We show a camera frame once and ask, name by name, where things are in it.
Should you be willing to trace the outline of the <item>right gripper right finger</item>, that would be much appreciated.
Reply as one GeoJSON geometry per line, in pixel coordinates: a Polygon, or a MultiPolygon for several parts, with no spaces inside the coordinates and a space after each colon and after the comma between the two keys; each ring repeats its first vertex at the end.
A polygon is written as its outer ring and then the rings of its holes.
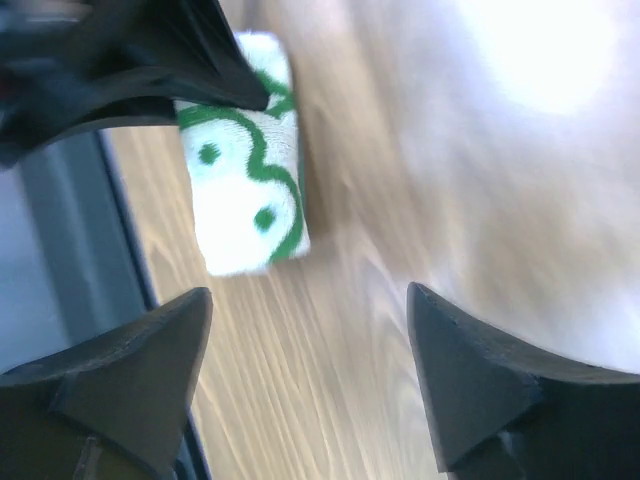
{"type": "Polygon", "coordinates": [[[415,282],[407,319],[440,472],[638,478],[638,375],[535,347],[415,282]]]}

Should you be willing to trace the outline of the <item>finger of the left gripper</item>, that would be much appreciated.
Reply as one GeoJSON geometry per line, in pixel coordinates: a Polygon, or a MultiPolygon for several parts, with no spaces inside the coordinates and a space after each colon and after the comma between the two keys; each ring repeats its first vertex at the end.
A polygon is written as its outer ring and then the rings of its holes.
{"type": "Polygon", "coordinates": [[[216,1],[5,1],[1,164],[90,130],[172,125],[175,101],[262,111],[216,1]]]}

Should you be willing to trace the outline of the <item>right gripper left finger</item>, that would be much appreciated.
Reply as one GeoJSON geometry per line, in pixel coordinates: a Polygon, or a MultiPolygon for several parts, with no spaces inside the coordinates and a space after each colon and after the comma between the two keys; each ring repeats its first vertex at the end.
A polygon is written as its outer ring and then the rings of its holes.
{"type": "Polygon", "coordinates": [[[181,454],[211,325],[194,288],[1,375],[4,479],[191,479],[181,454]]]}

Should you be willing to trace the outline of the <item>green cream patterned towel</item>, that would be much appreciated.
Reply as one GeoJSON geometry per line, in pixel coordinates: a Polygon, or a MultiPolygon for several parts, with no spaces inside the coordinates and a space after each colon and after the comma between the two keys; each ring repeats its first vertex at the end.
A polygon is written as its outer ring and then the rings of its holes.
{"type": "Polygon", "coordinates": [[[236,40],[266,88],[266,109],[174,104],[196,241],[212,276],[261,273],[311,246],[288,55],[272,33],[236,40]]]}

